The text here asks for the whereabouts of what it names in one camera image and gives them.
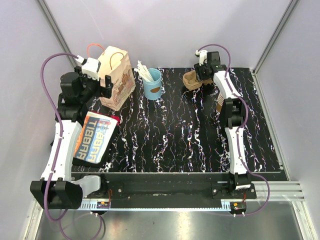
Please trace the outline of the pulp cup carrier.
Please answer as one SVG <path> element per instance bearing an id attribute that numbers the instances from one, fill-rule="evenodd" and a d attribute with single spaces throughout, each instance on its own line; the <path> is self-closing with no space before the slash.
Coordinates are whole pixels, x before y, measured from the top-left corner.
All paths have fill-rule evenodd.
<path id="1" fill-rule="evenodd" d="M 212 79 L 198 80 L 198 75 L 195 70 L 186 72 L 182 78 L 184 86 L 189 90 L 193 91 L 199 89 L 202 85 L 209 85 L 213 83 Z"/>

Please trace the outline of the printed kraft paper bag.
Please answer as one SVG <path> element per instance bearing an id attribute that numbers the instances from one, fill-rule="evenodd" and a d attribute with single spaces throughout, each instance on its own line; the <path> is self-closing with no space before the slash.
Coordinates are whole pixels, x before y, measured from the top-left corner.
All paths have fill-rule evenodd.
<path id="1" fill-rule="evenodd" d="M 119 111 L 136 87 L 129 53 L 108 46 L 102 49 L 102 54 L 97 59 L 101 63 L 98 71 L 101 85 L 105 86 L 105 75 L 111 76 L 113 83 L 111 98 L 99 97 L 99 99 L 103 106 Z"/>

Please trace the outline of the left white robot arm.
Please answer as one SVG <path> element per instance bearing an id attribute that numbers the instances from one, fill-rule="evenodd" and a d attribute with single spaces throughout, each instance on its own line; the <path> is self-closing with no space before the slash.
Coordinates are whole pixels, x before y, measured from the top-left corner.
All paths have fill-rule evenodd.
<path id="1" fill-rule="evenodd" d="M 44 210 L 76 210 L 87 196 L 103 198 L 111 191 L 102 175 L 72 180 L 73 165 L 100 166 L 107 159 L 118 133 L 117 120 L 89 112 L 87 102 L 110 92 L 100 84 L 99 67 L 76 66 L 60 78 L 61 94 L 56 115 L 55 137 L 48 163 L 30 192 Z"/>

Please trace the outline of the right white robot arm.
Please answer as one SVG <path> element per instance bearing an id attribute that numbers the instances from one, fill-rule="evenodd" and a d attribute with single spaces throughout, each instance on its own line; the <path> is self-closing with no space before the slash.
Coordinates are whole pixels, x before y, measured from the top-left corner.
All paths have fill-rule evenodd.
<path id="1" fill-rule="evenodd" d="M 218 103 L 220 127 L 227 139 L 230 167 L 227 192 L 231 198 L 254 199 L 252 184 L 245 158 L 244 128 L 248 120 L 248 106 L 234 87 L 229 69 L 221 65 L 217 51 L 197 50 L 199 63 L 194 65 L 199 80 L 213 80 L 219 90 Z"/>

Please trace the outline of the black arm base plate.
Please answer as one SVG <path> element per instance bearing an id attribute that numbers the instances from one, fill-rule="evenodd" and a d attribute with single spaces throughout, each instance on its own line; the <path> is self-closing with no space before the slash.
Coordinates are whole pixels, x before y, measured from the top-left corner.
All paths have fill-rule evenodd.
<path id="1" fill-rule="evenodd" d="M 98 173 L 75 174 L 76 179 L 97 175 L 102 178 L 99 190 L 90 197 L 104 198 L 111 191 L 113 199 L 131 195 L 200 195 L 213 199 L 254 200 L 256 189 L 249 174 L 230 173 Z"/>

